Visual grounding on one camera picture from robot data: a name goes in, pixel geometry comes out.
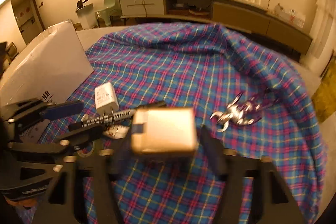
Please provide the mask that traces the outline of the white storage box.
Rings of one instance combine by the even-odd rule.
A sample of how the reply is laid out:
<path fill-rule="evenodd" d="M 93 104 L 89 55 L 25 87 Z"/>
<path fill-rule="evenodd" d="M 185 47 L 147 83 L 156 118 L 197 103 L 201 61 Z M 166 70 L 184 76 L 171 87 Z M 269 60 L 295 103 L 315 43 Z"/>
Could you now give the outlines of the white storage box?
<path fill-rule="evenodd" d="M 32 98 L 66 102 L 92 73 L 72 23 L 55 24 L 34 38 L 5 70 L 1 105 Z"/>

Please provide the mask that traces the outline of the green plastic chair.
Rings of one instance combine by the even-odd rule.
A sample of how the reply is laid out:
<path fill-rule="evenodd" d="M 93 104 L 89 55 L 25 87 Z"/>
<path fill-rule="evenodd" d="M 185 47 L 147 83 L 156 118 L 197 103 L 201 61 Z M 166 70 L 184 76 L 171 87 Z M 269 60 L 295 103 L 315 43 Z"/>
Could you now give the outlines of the green plastic chair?
<path fill-rule="evenodd" d="M 105 26 L 112 26 L 114 18 L 121 17 L 121 8 L 118 0 L 103 0 L 103 8 L 94 12 L 97 27 L 100 28 L 99 20 L 103 20 Z"/>

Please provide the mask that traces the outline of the plaid tablecloth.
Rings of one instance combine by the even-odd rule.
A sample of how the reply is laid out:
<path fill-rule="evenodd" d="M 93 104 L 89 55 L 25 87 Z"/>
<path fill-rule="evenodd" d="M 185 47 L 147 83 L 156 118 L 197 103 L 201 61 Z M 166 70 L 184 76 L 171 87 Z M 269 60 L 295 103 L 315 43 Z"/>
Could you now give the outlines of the plaid tablecloth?
<path fill-rule="evenodd" d="M 100 38 L 87 52 L 93 73 L 71 95 L 94 115 L 95 87 L 112 83 L 120 108 L 164 100 L 192 107 L 227 148 L 270 156 L 305 218 L 318 214 L 326 152 L 306 86 L 290 61 L 218 24 L 157 23 Z M 246 101 L 268 90 L 272 107 L 251 126 L 217 132 L 210 115 L 242 93 Z M 199 150 L 185 172 L 171 164 L 131 160 L 114 184 L 126 223 L 210 223 L 224 184 Z"/>

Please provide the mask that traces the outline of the clear tape roll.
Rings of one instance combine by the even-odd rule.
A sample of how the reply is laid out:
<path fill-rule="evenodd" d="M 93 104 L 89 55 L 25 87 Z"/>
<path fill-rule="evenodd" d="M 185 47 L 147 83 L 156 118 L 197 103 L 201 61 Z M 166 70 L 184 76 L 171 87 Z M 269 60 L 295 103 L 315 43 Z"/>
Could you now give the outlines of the clear tape roll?
<path fill-rule="evenodd" d="M 95 147 L 96 147 L 96 142 L 92 141 L 85 148 L 78 150 L 77 154 L 79 157 L 82 157 L 82 158 L 90 157 L 92 153 L 94 152 Z"/>

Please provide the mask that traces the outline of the white box on cabinet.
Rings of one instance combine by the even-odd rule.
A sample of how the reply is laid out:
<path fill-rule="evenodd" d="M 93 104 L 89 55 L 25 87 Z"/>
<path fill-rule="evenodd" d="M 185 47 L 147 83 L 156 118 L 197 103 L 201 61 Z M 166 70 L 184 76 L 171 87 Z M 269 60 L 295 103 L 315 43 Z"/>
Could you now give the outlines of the white box on cabinet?
<path fill-rule="evenodd" d="M 279 18 L 298 26 L 299 28 L 303 28 L 305 24 L 305 15 L 293 9 L 286 10 L 279 3 L 274 7 L 273 12 Z"/>

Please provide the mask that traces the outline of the white cream tube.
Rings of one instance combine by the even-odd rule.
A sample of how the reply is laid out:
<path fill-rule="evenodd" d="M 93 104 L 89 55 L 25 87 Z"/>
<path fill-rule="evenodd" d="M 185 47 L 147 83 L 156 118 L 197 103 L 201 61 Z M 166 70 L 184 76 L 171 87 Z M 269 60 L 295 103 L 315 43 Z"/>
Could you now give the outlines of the white cream tube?
<path fill-rule="evenodd" d="M 84 114 L 81 118 L 80 124 L 86 125 L 88 124 L 88 121 L 93 120 L 94 122 L 100 122 L 103 125 L 103 135 L 105 137 L 108 137 L 110 139 L 121 139 L 126 137 L 129 127 L 120 123 L 113 122 L 112 116 L 113 115 L 111 114 L 99 117 L 91 117 L 88 114 Z"/>

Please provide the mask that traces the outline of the long tv cabinet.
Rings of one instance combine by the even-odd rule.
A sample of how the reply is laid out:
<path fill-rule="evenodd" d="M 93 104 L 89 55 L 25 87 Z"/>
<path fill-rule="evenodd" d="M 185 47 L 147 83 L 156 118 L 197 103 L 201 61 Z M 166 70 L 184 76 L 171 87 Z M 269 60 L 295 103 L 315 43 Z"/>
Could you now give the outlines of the long tv cabinet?
<path fill-rule="evenodd" d="M 118 0 L 122 19 L 166 18 L 220 23 L 237 31 L 264 36 L 301 54 L 312 38 L 302 28 L 242 0 Z"/>

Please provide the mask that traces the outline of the white power adapter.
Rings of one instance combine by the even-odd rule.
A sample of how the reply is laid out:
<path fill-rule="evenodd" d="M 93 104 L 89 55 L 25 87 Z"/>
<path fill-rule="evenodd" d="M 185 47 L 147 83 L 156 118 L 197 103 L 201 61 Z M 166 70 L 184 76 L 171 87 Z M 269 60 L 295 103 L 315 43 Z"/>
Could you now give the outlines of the white power adapter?
<path fill-rule="evenodd" d="M 108 82 L 94 89 L 96 112 L 100 115 L 109 115 L 117 112 L 120 107 L 113 85 Z"/>

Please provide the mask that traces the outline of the black marker pen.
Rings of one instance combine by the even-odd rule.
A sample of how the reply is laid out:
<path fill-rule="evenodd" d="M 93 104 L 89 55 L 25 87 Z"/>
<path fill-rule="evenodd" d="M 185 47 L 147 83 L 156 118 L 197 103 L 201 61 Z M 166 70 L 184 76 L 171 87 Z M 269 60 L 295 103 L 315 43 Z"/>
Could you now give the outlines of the black marker pen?
<path fill-rule="evenodd" d="M 103 115 L 91 119 L 86 119 L 84 121 L 72 123 L 68 126 L 68 130 L 75 131 L 77 129 L 85 128 L 91 126 L 93 124 L 103 124 L 103 125 L 112 125 L 116 122 L 124 121 L 126 119 L 130 119 L 134 116 L 135 112 L 139 109 L 148 109 L 148 108 L 156 108 L 156 107 L 166 107 L 167 104 L 165 101 L 158 101 L 154 103 L 150 103 L 147 105 L 140 105 L 135 108 L 125 109 L 121 111 L 117 111 L 113 114 Z"/>

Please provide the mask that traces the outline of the silver key carabiner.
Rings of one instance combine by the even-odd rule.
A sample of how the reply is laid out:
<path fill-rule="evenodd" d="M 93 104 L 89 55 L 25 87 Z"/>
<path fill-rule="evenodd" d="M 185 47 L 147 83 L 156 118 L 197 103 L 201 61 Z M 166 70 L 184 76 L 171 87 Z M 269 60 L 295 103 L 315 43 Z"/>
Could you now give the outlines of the silver key carabiner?
<path fill-rule="evenodd" d="M 244 94 L 244 92 L 240 92 L 224 111 L 213 112 L 210 119 L 216 118 L 217 124 L 222 125 L 222 128 L 217 132 L 224 132 L 231 123 L 236 126 L 248 126 L 260 121 L 262 119 L 261 112 L 279 102 L 278 98 L 273 100 L 267 98 L 268 93 L 270 90 L 266 88 L 262 93 L 254 94 L 245 102 L 240 102 L 240 98 Z"/>

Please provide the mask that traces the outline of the gold tin box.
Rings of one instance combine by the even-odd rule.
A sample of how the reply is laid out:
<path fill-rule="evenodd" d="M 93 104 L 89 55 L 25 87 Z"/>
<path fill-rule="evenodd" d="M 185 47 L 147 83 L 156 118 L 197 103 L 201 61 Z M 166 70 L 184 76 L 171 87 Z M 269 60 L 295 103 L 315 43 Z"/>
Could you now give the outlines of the gold tin box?
<path fill-rule="evenodd" d="M 198 149 L 193 108 L 136 110 L 131 125 L 130 146 L 132 152 L 139 156 L 193 156 Z"/>

